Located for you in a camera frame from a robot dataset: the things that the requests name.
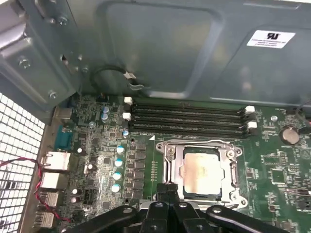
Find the capacitor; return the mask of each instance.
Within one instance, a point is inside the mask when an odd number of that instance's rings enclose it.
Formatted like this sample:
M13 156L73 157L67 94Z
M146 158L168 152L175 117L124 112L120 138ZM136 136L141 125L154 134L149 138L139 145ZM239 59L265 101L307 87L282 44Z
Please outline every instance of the capacitor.
M121 189L121 186L117 183L115 183L114 185L111 186L111 191L113 193L118 193L120 191L120 189Z
M108 121L108 114L107 113L102 113L101 119L102 119L103 123L106 123Z
M122 174L119 172L115 172L112 175L113 179L115 179L116 181L120 180L122 178Z
M129 134L130 134L130 133L129 133L127 130L124 130L124 131L122 132L122 135L123 135L124 138L127 138Z
M70 202L71 203L78 203L81 201L81 198L80 197L72 197L70 198Z
M123 146L118 146L117 149L116 149L116 151L117 151L118 154L123 154L124 151L125 151L125 149L124 149Z
M104 108L103 108L103 113L109 113L109 107L107 107L107 106L105 106Z
M123 165L123 161L121 160L121 159L117 159L116 161L115 161L115 166L116 167L121 167Z
M85 155L86 155L86 150L84 150L84 149L82 149L82 148L78 148L78 149L77 149L77 152L78 152L78 154L81 155L81 156L85 156Z
M94 171L94 170L96 170L96 166L95 166L94 164L88 164L88 165L87 165L87 169L88 169L89 171Z
M63 228L61 233L65 233L66 231L68 231L69 229L71 229L71 227L66 227L66 228Z
M82 190L80 188L75 188L72 190L71 192L73 195L81 195L82 194Z

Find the white sticker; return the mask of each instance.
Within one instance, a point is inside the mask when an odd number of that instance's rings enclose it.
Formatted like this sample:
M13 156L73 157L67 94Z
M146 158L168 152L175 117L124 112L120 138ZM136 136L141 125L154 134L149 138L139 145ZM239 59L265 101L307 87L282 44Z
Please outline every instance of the white sticker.
M283 48L296 33L273 32L273 31L255 31L247 46Z

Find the screw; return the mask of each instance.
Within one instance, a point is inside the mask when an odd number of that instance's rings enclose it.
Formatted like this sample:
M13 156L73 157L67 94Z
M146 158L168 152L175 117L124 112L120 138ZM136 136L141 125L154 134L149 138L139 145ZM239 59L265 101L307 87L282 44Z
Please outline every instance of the screw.
M50 24L55 24L55 23L56 23L55 18L48 18L46 21L47 21L48 23L50 23Z
M158 202L157 204L155 204L155 206L158 207L158 208L163 207L163 203Z
M125 208L124 210L123 210L123 213L125 213L125 214L129 214L130 212L132 212L133 210L131 209L131 208Z
M27 69L31 66L30 61L28 59L24 58L24 59L20 60L19 66L24 68L24 69Z
M179 206L180 206L181 208L185 208L185 207L187 207L187 203L181 202L181 203L179 204Z
M49 98L54 100L57 98L57 93L55 91L50 91L49 92Z
M168 152L168 154L173 155L173 154L175 153L175 148L169 147L169 148L167 149L167 152Z
M83 72L83 73L88 73L88 67L83 67L83 68L82 68L82 72Z
M272 120L273 122L276 122L276 121L277 121L277 116L272 116L272 117L271 117L271 120Z
M213 208L213 210L212 210L214 213L216 213L216 214L219 214L222 210L221 210L221 208L219 208L219 207L215 207L215 208Z
M152 226L150 227L150 229L153 230L153 231L156 231L156 230L157 230L157 226L156 226L156 225L152 225Z
M91 121L88 125L91 129L93 129L96 126L96 123L94 121Z
M60 16L60 17L57 18L57 22L61 26L66 26L67 23L68 23L68 19L63 17L63 16Z
M233 158L234 155L235 155L235 153L234 153L233 150L229 150L229 151L227 152L227 157L228 157L229 159Z

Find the integrated circuit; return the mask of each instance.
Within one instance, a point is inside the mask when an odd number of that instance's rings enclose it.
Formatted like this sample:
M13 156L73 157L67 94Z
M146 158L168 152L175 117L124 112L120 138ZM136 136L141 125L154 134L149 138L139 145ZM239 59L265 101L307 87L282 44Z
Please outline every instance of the integrated circuit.
M110 158L104 158L104 164L110 164Z
M135 179L143 179L145 176L144 172L143 171L139 171L139 170L136 170L134 172L134 178Z
M135 169L144 169L145 163L143 161L135 161L134 167Z
M134 199L142 199L142 191L133 191Z
M110 202L104 201L102 207L103 207L103 209L109 209L109 207L110 207Z
M273 169L271 171L273 183L285 183L284 171L280 169Z
M137 144L136 144L136 149L137 149L137 150L146 150L146 144L137 143Z
M135 159L145 159L146 152L145 151L137 151L135 154Z
M144 182L143 181L134 181L133 188L143 189L144 188Z

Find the chip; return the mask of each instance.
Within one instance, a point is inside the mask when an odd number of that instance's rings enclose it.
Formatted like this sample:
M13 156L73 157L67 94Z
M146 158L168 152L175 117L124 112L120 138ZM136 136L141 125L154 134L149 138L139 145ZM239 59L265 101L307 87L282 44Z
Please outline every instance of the chip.
M134 174L133 173L128 173L126 176L127 176L127 178L133 178Z
M142 191L134 191L133 192L134 199L142 199Z
M104 158L104 164L110 164L110 158Z
M146 144L137 144L136 149L137 150L146 150Z
M135 171L134 172L134 178L135 179L143 179L145 176L143 171Z
M97 145L99 142L99 139L98 138L94 138L93 141L92 141L92 144L93 145Z
M142 189L143 187L144 187L144 182L143 181L134 181L133 188Z
M109 209L110 202L103 202L103 209Z
M127 167L128 168L134 168L134 164L128 164Z
M94 185L94 180L87 180L87 185L88 186L93 186Z
M124 195L126 198L131 198L132 197L132 193L125 193Z
M144 169L145 163L143 161L135 161L134 166L135 169Z
M271 173L272 173L273 183L285 183L283 170L275 169L275 170L272 170Z
M146 152L144 151L137 151L135 154L135 159L145 159L146 158Z

